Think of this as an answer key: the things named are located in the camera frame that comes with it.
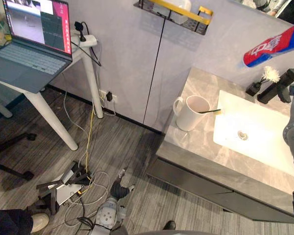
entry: plug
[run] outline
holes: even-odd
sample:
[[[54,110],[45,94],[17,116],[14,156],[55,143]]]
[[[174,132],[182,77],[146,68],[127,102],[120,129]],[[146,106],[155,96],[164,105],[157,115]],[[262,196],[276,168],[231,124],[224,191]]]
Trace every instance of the plug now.
[[[110,102],[111,100],[112,100],[112,93],[111,92],[108,92],[107,94],[106,94],[106,97],[107,97],[107,100]]]

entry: power outlet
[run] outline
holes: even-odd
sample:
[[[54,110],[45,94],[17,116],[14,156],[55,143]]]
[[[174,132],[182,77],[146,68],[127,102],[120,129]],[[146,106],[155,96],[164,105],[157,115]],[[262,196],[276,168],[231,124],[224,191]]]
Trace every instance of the power outlet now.
[[[106,98],[107,93],[108,93],[108,91],[99,90],[99,96],[102,99],[105,99]],[[115,103],[118,102],[118,97],[116,95],[114,95],[113,93],[112,93],[112,101],[114,101]]]

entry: yellow cable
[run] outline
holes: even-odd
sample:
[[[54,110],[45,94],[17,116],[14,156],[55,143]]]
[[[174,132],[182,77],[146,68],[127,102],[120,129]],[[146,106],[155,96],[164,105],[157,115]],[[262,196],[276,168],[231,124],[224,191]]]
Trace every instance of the yellow cable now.
[[[88,173],[88,148],[89,148],[89,142],[90,142],[90,134],[92,133],[92,128],[93,128],[93,116],[94,116],[94,107],[92,109],[92,115],[90,118],[90,129],[89,129],[89,133],[88,133],[88,141],[87,141],[87,146],[86,146],[86,173]]]
[[[81,191],[79,191],[79,192],[80,192],[80,194],[83,194],[83,193],[87,192],[87,190],[88,190],[88,189],[90,189],[92,186],[93,186],[93,185],[90,185],[90,186],[89,186],[87,189],[85,189],[85,190],[84,190],[84,191],[82,191],[82,192],[81,192]]]

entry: laptop screen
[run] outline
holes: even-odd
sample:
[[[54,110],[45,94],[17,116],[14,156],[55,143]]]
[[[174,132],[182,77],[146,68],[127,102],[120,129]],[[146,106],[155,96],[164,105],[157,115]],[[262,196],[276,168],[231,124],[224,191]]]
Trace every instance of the laptop screen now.
[[[69,9],[57,0],[3,0],[13,36],[71,54]]]

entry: white cable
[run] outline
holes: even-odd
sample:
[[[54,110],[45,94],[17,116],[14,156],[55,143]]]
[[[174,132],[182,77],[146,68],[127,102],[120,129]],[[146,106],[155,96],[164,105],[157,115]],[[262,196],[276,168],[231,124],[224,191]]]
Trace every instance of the white cable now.
[[[100,48],[99,48],[99,54],[98,54],[98,60],[99,60],[99,58],[100,58],[100,56],[101,56],[102,45],[101,45],[101,43],[100,43],[99,40],[97,40],[97,42],[98,42],[98,45],[100,46]],[[98,86],[98,87],[100,87],[100,85],[99,85],[99,68],[100,68],[100,67],[98,67],[98,66],[96,65],[96,81],[97,81],[97,86]]]
[[[92,106],[93,106],[93,112],[94,112],[94,115],[96,115],[95,114],[95,104],[94,104],[94,101],[92,100]]]
[[[100,99],[102,100],[102,102],[103,102],[103,105],[101,105],[101,107],[102,108],[105,108],[105,106],[104,106],[104,99],[100,96]]]
[[[104,113],[104,114],[106,114],[106,115],[108,115],[108,116],[115,116],[116,115],[116,109],[115,109],[115,106],[114,106],[114,100],[112,100],[112,107],[113,107],[113,114],[109,114],[109,113]]]
[[[95,180],[96,180],[96,176],[97,176],[97,174],[105,174],[105,175],[108,176],[108,186],[107,186],[107,187],[95,183]],[[74,205],[74,204],[81,204],[81,205],[82,205],[82,203],[77,202],[77,201],[80,200],[82,197],[84,197],[86,194],[88,194],[88,192],[90,191],[89,189],[90,189],[90,187],[91,187],[92,185],[95,185],[95,186],[99,186],[99,187],[104,188],[104,189],[105,189],[105,192],[103,193],[103,195],[102,195],[100,198],[96,199],[95,201],[93,201],[93,202],[89,202],[89,203],[84,203],[85,206],[86,206],[86,205],[94,204],[94,203],[100,201],[100,200],[101,200],[106,194],[107,194],[107,195],[109,194],[109,192],[108,192],[108,188],[110,187],[110,176],[109,176],[106,172],[104,172],[104,171],[97,171],[97,172],[94,172],[94,173],[92,174],[91,180],[89,181],[89,184],[88,184],[87,192],[85,192],[85,194],[82,194],[82,195],[81,195],[80,197],[78,197],[75,201],[73,201],[73,203],[69,205],[69,207],[67,208],[67,210],[66,210],[66,212],[65,212],[65,214],[64,214],[63,220],[64,220],[64,224],[65,224],[67,227],[72,228],[72,227],[75,227],[76,225],[78,225],[78,224],[80,223],[80,222],[77,222],[77,223],[75,223],[75,224],[68,224],[68,223],[66,222],[66,216],[67,216],[67,213],[68,213],[68,211],[69,211],[69,209],[71,208],[72,205]],[[97,211],[94,211],[94,212],[90,213],[87,217],[91,216],[92,214],[94,214],[94,213],[96,213],[96,212],[97,212]]]
[[[87,142],[89,142],[89,136],[88,136],[87,132],[85,131],[85,129],[83,129],[81,126],[79,126],[76,122],[74,122],[74,121],[71,119],[71,117],[70,117],[70,115],[69,115],[69,113],[68,113],[68,111],[67,111],[67,108],[66,108],[66,106],[65,106],[65,100],[66,100],[66,98],[67,98],[67,91],[65,91],[65,96],[64,96],[64,99],[63,99],[63,107],[64,107],[64,111],[65,111],[65,113],[67,114],[67,116],[68,116],[69,120],[71,121],[71,123],[73,123],[75,126],[77,126],[79,129],[81,129],[81,130],[84,132],[84,134],[86,135],[86,138],[87,138]],[[79,167],[81,161],[84,159],[85,155],[87,154],[87,151],[88,151],[88,148],[86,148],[86,150],[85,150],[83,156],[81,156],[81,158],[79,159],[79,161],[78,161],[78,167]]]
[[[66,98],[67,98],[67,91],[65,91],[65,96],[64,96],[64,99],[63,99],[63,107],[64,107],[64,111],[65,111],[65,113],[67,114],[67,116],[68,116],[69,120],[71,121],[71,123],[73,123],[73,124],[74,124],[75,126],[77,126],[79,129],[81,129],[81,130],[85,133],[86,137],[88,138],[88,134],[87,134],[87,132],[85,131],[85,129],[83,129],[81,126],[79,126],[76,122],[74,122],[74,121],[70,118],[70,115],[69,115],[69,113],[68,113],[68,111],[67,111],[67,108],[66,108],[66,106],[65,106],[65,100],[66,100]]]
[[[80,38],[78,37],[78,45],[77,45],[77,47],[75,48],[75,50],[74,51],[72,51],[72,54],[74,53],[74,52],[76,52],[78,49],[79,49],[79,46],[80,46]]]

